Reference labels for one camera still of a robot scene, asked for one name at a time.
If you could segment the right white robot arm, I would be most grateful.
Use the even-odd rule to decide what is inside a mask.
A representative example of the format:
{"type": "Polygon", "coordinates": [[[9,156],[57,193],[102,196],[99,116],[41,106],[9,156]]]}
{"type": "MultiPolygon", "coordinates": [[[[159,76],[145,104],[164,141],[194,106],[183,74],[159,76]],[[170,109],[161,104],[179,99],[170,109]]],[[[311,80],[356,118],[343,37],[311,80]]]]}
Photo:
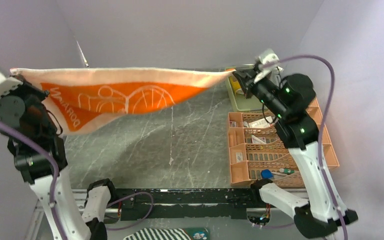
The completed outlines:
{"type": "Polygon", "coordinates": [[[325,238],[338,229],[347,239],[347,226],[358,220],[358,214],[344,204],[328,169],[322,144],[326,123],[317,124],[307,113],[316,98],[313,82],[301,73],[275,81],[281,63],[272,49],[266,49],[252,68],[232,74],[246,98],[256,97],[274,115],[277,136],[296,163],[308,197],[298,197],[262,177],[250,186],[250,202],[255,207],[278,208],[307,239],[325,238]]]}

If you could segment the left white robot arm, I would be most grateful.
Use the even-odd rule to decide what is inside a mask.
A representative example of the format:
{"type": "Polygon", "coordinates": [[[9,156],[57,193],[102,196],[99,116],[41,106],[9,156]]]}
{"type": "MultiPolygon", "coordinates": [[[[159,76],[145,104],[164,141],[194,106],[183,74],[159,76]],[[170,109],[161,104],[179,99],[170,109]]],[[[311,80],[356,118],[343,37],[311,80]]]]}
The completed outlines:
{"type": "Polygon", "coordinates": [[[55,240],[105,240],[107,208],[119,200],[109,179],[90,185],[83,211],[71,188],[63,129],[46,108],[47,90],[0,71],[0,134],[14,166],[35,193],[55,240]]]}

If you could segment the orange white towel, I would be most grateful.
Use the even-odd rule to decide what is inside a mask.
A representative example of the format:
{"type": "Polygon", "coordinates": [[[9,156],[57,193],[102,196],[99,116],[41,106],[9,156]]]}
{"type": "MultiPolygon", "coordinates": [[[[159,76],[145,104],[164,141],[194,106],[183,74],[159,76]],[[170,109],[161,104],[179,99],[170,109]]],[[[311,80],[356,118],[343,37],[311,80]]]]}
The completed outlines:
{"type": "Polygon", "coordinates": [[[223,82],[221,72],[156,67],[12,68],[35,87],[65,135],[88,134],[124,115],[157,112],[185,102],[223,82]]]}

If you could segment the brown yellow bear towel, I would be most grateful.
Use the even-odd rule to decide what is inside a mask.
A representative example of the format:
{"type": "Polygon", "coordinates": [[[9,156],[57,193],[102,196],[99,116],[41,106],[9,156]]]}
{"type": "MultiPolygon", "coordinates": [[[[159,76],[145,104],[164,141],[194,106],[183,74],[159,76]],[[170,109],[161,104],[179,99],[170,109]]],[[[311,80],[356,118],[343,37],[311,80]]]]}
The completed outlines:
{"type": "Polygon", "coordinates": [[[232,75],[229,78],[232,91],[235,95],[244,95],[244,91],[241,88],[239,81],[232,75]]]}

